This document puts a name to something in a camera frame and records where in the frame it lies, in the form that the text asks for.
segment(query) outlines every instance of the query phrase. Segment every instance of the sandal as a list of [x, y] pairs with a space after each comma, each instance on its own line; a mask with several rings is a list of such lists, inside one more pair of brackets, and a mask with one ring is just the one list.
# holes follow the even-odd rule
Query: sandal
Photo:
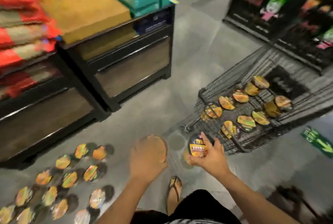
[[178, 191], [177, 191], [177, 188], [176, 188], [176, 182], [177, 181], [180, 182], [181, 187], [182, 187], [182, 181], [181, 181], [181, 179], [178, 176], [172, 176], [171, 179], [170, 179], [170, 183], [169, 183], [167, 198], [169, 197], [171, 189], [174, 188], [174, 190], [176, 192], [176, 195], [177, 195], [177, 202], [178, 202], [179, 201], [179, 194], [178, 194]]

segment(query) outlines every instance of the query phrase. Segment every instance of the cardboard box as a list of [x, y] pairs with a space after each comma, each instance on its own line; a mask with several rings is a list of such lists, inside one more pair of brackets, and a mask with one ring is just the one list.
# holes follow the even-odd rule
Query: cardboard box
[[117, 0], [52, 0], [43, 7], [56, 20], [66, 44], [131, 19], [129, 9]]

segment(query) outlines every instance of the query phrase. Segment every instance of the person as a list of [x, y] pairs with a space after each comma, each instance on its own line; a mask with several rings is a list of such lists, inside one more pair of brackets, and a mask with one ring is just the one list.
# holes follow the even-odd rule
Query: person
[[[201, 138], [207, 147], [207, 155], [204, 158], [190, 156], [190, 165], [198, 165], [214, 176], [228, 190], [249, 224], [299, 224], [230, 171], [223, 145], [217, 138], [214, 139], [214, 145], [204, 133], [201, 133]], [[131, 149], [129, 182], [96, 224], [240, 223], [206, 190], [196, 190], [180, 199], [182, 184], [177, 176], [173, 176], [170, 181], [167, 214], [153, 210], [136, 211], [148, 186], [167, 166], [167, 163], [156, 162], [152, 150], [137, 141], [136, 148]]]

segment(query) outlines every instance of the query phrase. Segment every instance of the cartoon character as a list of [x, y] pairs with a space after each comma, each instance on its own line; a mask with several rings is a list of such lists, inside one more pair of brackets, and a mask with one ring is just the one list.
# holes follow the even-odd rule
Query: cartoon character
[[319, 45], [317, 45], [316, 47], [324, 50], [331, 46], [333, 46], [333, 25], [331, 26], [331, 28], [328, 31], [326, 31], [324, 33], [324, 36], [321, 39], [321, 43]]
[[287, 0], [269, 0], [267, 6], [260, 10], [260, 14], [262, 14], [261, 19], [267, 22], [272, 17], [278, 18], [278, 12], [286, 2]]

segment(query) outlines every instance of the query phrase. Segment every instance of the concrete floor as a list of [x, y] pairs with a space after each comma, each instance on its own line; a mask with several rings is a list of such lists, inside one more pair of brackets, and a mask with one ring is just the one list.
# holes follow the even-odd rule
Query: concrete floor
[[[169, 168], [152, 183], [139, 208], [165, 211], [166, 189], [169, 178], [174, 174], [183, 180], [182, 196], [203, 188], [227, 208], [234, 208], [234, 201], [214, 178], [198, 167], [183, 165], [186, 136], [181, 133], [180, 125], [184, 120], [195, 118], [191, 115], [198, 90], [259, 48], [261, 42], [221, 22], [228, 0], [178, 1], [172, 77], [152, 85], [123, 104], [105, 121], [91, 125], [50, 150], [32, 167], [21, 172], [1, 170], [0, 183], [10, 185], [0, 187], [3, 204], [11, 202], [20, 187], [32, 184], [38, 171], [54, 165], [56, 157], [73, 152], [77, 145], [85, 142], [112, 143], [115, 154], [107, 161], [109, 171], [103, 180], [89, 186], [80, 184], [72, 190], [80, 195], [78, 210], [87, 207], [93, 189], [105, 184], [115, 187], [116, 198], [128, 179], [129, 148], [136, 138], [152, 133], [161, 135], [168, 142]], [[276, 185], [289, 181], [321, 156], [299, 136], [300, 130], [296, 129], [250, 154], [229, 156], [231, 169], [251, 188], [269, 195]], [[54, 223], [72, 223], [74, 215], [69, 214]]]

